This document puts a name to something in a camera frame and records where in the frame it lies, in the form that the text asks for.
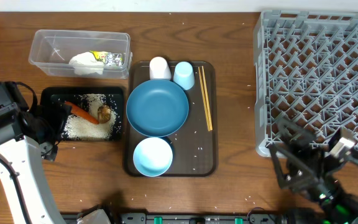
blue plate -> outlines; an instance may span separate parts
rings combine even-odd
[[[171,166],[172,159],[170,145],[160,138],[144,139],[134,151],[134,165],[147,177],[156,177],[165,173]]]
[[[186,121],[189,102],[185,92],[169,80],[149,80],[134,89],[127,102],[132,127],[149,137],[164,137]]]

wire rack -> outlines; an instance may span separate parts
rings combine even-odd
[[[254,63],[261,156],[282,142],[279,118],[315,133],[313,147],[326,147],[345,127],[358,150],[358,14],[264,11],[254,30]]]

orange carrot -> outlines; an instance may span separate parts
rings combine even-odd
[[[89,121],[90,123],[99,124],[99,121],[96,118],[92,117],[88,112],[79,108],[77,105],[74,105],[73,103],[70,103],[67,101],[65,102],[65,104],[71,106],[72,114],[75,114],[81,118],[84,118],[85,120]]]

plastic container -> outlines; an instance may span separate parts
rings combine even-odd
[[[29,62],[52,76],[124,79],[128,78],[132,60],[130,42],[131,38],[125,33],[38,30],[32,42]],[[90,50],[122,54],[123,64],[119,67],[104,66],[102,75],[92,73],[92,69],[101,67],[84,65],[83,69],[88,68],[89,74],[77,75],[74,67],[68,64],[70,59]]]
[[[256,150],[282,142],[286,118],[326,147],[345,127],[358,150],[358,13],[264,11],[254,29]]]

chopsticks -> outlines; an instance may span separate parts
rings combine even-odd
[[[202,71],[203,71],[203,78],[201,77],[200,67],[198,67],[198,75],[200,77],[200,86],[201,86],[201,94],[203,96],[206,125],[208,131],[212,131],[211,110],[209,109],[209,98],[208,98],[208,90],[205,81],[204,66],[202,66]]]

